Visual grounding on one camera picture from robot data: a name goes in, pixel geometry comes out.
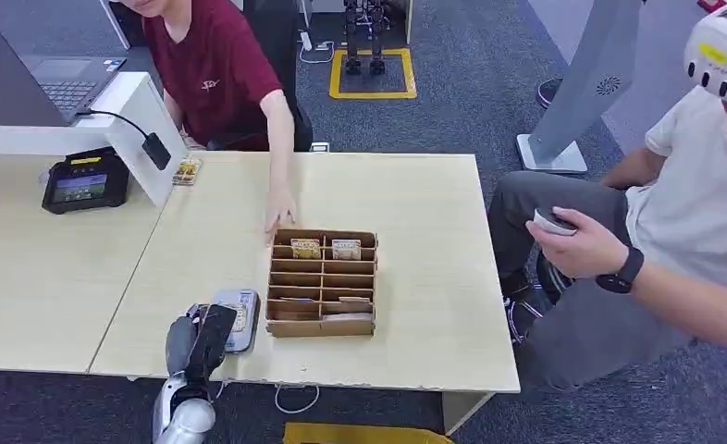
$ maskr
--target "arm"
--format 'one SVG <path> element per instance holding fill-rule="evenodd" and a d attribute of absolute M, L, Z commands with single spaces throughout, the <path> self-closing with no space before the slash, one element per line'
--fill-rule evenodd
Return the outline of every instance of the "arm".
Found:
<path fill-rule="evenodd" d="M 727 288 L 645 262 L 633 296 L 664 321 L 727 345 Z"/>
<path fill-rule="evenodd" d="M 641 146 L 626 155 L 600 183 L 619 189 L 646 185 L 658 176 L 664 162 L 666 157 Z"/>
<path fill-rule="evenodd" d="M 563 274 L 591 278 L 622 268 L 628 249 L 610 231 L 575 210 L 556 208 L 554 212 L 579 228 L 575 235 L 557 236 L 532 221 L 527 222 L 527 229 Z M 634 281 L 632 297 L 667 323 L 727 346 L 726 287 L 645 261 Z"/>
<path fill-rule="evenodd" d="M 174 99 L 167 90 L 163 90 L 163 95 L 163 101 L 165 102 L 167 113 L 170 115 L 170 118 L 173 119 L 173 123 L 176 125 L 176 128 L 181 131 L 181 129 L 184 128 L 184 112 L 181 111 L 181 107 L 176 103 L 176 99 Z"/>
<path fill-rule="evenodd" d="M 267 120 L 268 146 L 271 150 L 265 231 L 272 235 L 279 222 L 295 222 L 295 202 L 290 193 L 290 160 L 295 124 L 282 90 L 266 94 L 260 101 L 260 108 Z"/>

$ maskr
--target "printed logo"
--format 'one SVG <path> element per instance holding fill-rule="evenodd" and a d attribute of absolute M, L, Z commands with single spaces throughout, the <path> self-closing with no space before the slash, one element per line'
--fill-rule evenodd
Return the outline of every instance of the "printed logo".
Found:
<path fill-rule="evenodd" d="M 211 91 L 211 88 L 214 88 L 218 84 L 219 80 L 206 80 L 203 82 L 203 89 L 206 91 Z"/>

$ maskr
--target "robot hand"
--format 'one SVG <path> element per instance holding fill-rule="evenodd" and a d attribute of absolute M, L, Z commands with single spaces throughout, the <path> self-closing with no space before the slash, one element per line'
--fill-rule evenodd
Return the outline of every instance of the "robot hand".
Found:
<path fill-rule="evenodd" d="M 224 305 L 192 307 L 170 326 L 167 372 L 154 403 L 155 444 L 201 444 L 216 420 L 208 378 L 224 360 L 236 311 Z"/>

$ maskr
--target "cardboard organizer box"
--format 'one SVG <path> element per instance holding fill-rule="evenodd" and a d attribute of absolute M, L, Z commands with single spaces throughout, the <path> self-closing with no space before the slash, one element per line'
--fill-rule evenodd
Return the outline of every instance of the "cardboard organizer box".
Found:
<path fill-rule="evenodd" d="M 320 258 L 295 258 L 293 239 L 318 240 Z M 360 241 L 361 260 L 334 260 L 333 240 Z M 266 329 L 278 338 L 373 335 L 376 270 L 374 233 L 278 230 L 268 274 Z M 358 318 L 333 319 L 341 314 L 357 314 Z"/>

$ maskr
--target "man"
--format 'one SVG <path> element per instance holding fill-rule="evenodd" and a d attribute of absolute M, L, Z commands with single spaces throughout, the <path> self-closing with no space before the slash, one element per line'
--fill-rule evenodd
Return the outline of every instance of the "man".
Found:
<path fill-rule="evenodd" d="M 202 145 L 223 132 L 267 130 L 267 144 L 247 138 L 238 148 L 270 148 L 265 230 L 294 221 L 289 185 L 294 123 L 285 94 L 252 30 L 229 0 L 120 0 L 143 17 L 143 33 L 165 86 L 176 127 Z"/>
<path fill-rule="evenodd" d="M 529 287 L 523 267 L 533 238 L 525 223 L 537 207 L 553 206 L 591 216 L 652 264 L 727 287 L 727 67 L 702 66 L 703 59 L 693 58 L 699 47 L 705 48 L 692 36 L 688 72 L 706 90 L 687 94 L 647 133 L 645 146 L 625 156 L 601 183 L 529 172 L 500 181 L 488 218 L 506 297 L 518 300 Z M 727 59 L 721 55 L 715 62 Z M 651 290 L 660 291 L 647 286 L 638 293 L 642 297 L 633 297 L 604 290 L 592 278 L 576 280 L 516 350 L 523 383 L 574 390 L 687 344 L 698 330 L 669 324 L 664 312 L 640 303 L 659 300 L 644 295 Z"/>

